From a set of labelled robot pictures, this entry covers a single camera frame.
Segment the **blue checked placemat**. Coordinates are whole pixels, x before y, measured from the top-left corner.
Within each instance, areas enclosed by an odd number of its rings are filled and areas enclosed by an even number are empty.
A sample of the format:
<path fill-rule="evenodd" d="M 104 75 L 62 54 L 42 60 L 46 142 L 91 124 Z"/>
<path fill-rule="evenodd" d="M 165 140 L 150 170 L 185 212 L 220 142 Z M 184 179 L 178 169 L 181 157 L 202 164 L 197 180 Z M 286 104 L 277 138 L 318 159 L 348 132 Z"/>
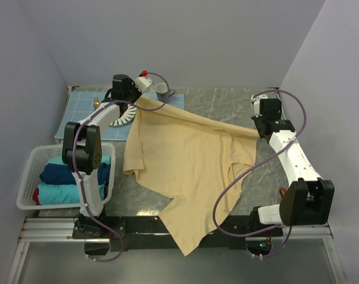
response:
<path fill-rule="evenodd" d="M 89 116 L 94 111 L 94 98 L 101 99 L 104 95 L 105 91 L 73 91 L 69 97 L 62 122 L 55 134 L 55 139 L 63 139 L 65 125 L 68 122 L 78 122 Z M 121 126 L 111 124 L 101 134 L 101 139 L 107 141 L 126 141 L 131 126 L 132 121 Z"/>

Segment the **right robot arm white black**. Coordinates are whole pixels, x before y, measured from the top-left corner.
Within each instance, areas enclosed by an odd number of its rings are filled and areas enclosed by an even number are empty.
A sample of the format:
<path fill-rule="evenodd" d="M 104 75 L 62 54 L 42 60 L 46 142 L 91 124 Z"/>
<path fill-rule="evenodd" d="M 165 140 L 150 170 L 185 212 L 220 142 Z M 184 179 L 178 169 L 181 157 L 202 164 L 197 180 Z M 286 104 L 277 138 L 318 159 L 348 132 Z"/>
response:
<path fill-rule="evenodd" d="M 322 225 L 328 221 L 335 187 L 322 179 L 307 159 L 289 120 L 282 119 L 282 104 L 277 98 L 259 95 L 251 98 L 254 107 L 252 120 L 260 138 L 278 154 L 289 188 L 281 194 L 277 205 L 258 208 L 258 215 L 249 221 L 255 235 L 263 235 L 270 224 Z"/>

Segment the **cream yellow t shirt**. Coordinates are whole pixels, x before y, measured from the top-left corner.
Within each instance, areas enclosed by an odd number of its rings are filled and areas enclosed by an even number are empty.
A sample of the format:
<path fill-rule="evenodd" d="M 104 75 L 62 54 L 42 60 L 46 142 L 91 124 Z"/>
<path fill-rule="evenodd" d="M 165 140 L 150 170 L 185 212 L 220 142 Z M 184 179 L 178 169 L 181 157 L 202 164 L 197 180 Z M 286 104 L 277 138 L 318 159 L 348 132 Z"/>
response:
<path fill-rule="evenodd" d="M 242 194 L 239 175 L 256 162 L 255 130 L 142 96 L 123 172 L 171 199 L 159 217 L 184 255 L 216 229 Z"/>

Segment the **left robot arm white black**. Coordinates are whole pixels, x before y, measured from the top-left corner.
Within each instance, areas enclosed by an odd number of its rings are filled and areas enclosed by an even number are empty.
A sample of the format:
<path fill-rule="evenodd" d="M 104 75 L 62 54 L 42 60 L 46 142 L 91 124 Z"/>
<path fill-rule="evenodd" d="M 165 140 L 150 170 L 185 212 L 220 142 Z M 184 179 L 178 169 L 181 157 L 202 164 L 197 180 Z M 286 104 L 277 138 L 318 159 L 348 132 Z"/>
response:
<path fill-rule="evenodd" d="M 86 228 L 95 238 L 105 235 L 108 228 L 97 174 L 102 158 L 101 133 L 129 106 L 133 107 L 151 84 L 152 79 L 148 76 L 131 79 L 123 74 L 114 75 L 112 87 L 97 109 L 83 120 L 65 125 L 62 161 L 72 172 L 78 186 L 79 226 Z"/>

